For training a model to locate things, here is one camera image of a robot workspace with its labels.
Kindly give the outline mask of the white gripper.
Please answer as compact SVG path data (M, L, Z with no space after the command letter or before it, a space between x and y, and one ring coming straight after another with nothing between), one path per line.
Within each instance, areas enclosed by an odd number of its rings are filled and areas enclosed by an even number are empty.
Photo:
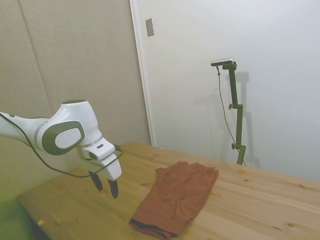
M88 173L95 187L99 192L103 190L103 184L98 174L107 178L111 195L114 199L119 196L117 179L122 174L122 169L115 151L115 146L104 137L80 146L81 164L89 170Z

